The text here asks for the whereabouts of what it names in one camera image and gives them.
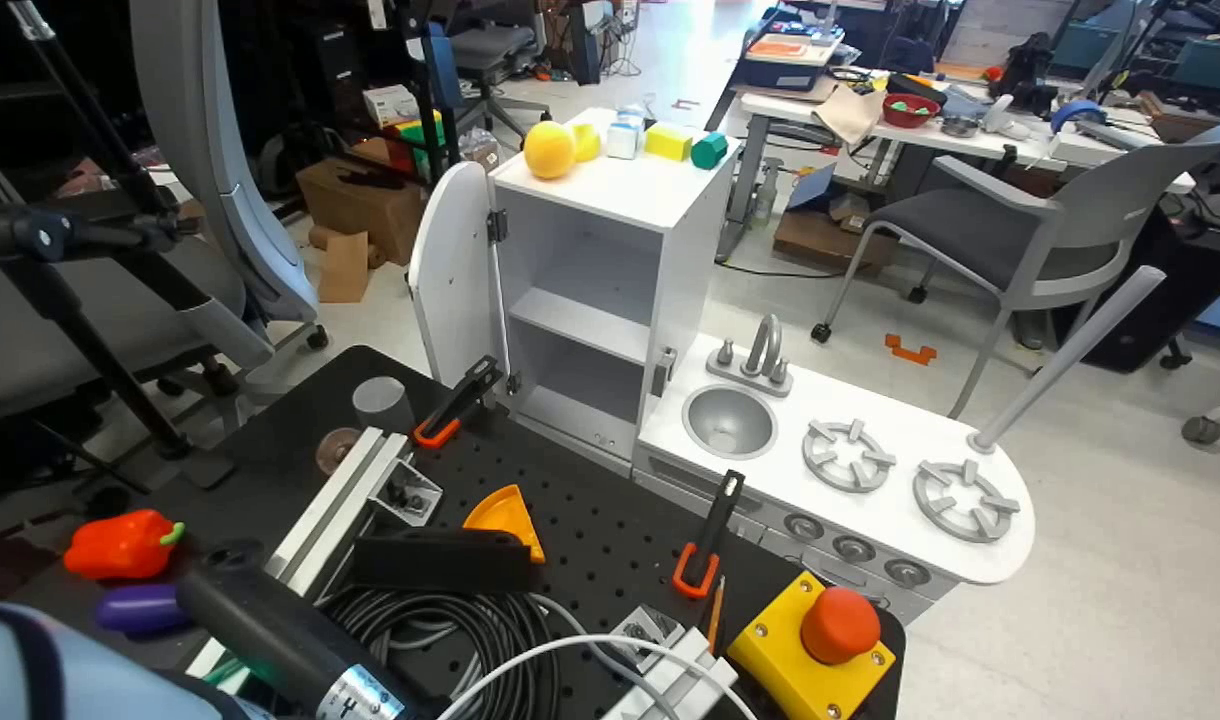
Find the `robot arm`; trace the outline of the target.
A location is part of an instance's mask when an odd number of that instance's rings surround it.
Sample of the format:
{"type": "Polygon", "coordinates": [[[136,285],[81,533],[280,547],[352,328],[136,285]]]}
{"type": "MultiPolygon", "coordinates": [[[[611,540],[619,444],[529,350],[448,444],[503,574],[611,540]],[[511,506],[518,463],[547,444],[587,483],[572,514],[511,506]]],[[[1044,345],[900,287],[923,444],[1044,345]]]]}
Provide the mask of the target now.
{"type": "Polygon", "coordinates": [[[248,685],[305,720],[431,718],[417,689],[263,574],[186,574],[174,607],[194,648],[168,670],[0,599],[0,720],[276,720],[248,685]]]}

